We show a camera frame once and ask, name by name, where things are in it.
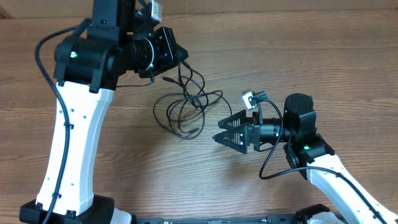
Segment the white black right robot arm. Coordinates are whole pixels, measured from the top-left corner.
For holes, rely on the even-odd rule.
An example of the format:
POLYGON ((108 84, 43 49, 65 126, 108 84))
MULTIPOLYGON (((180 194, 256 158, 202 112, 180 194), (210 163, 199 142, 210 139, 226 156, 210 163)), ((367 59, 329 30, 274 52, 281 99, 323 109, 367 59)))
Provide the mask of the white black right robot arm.
POLYGON ((271 144, 274 153, 279 143, 284 143, 285 158, 290 168, 272 175, 264 175, 261 167, 259 178, 273 179, 292 172, 299 172, 305 180, 316 186, 339 211, 337 218, 324 205, 305 208, 295 214, 292 223, 397 223, 397 214, 379 203, 348 172, 332 147, 317 133, 317 114, 311 96, 294 93, 285 99, 284 109, 277 110, 277 118, 264 118, 262 103, 275 107, 265 92, 248 91, 242 95, 246 110, 219 121, 221 133, 214 135, 215 142, 247 154, 253 146, 257 152, 262 145, 271 144))

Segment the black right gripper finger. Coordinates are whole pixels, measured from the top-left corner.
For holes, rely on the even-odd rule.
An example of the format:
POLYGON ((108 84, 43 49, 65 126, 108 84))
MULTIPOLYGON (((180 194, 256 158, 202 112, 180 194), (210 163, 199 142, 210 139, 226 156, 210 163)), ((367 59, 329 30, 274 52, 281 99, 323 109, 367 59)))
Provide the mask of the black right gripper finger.
POLYGON ((215 142, 230 147, 242 154, 248 153, 248 127, 242 124, 238 127, 223 131, 213 136, 215 142))
POLYGON ((241 110, 225 119, 218 121, 220 129, 233 129, 247 121, 246 110, 241 110))

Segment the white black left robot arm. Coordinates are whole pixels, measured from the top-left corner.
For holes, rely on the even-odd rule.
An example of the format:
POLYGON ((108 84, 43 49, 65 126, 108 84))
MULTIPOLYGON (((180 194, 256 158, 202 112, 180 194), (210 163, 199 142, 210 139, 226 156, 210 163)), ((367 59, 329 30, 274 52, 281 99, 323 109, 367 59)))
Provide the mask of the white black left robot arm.
POLYGON ((93 171, 104 117, 128 71, 154 79, 183 62, 188 52, 172 29, 161 26, 157 1, 95 0, 93 13, 62 30, 55 70, 47 81, 57 114, 45 179, 19 212, 23 223, 135 223, 110 197, 96 195, 93 171))

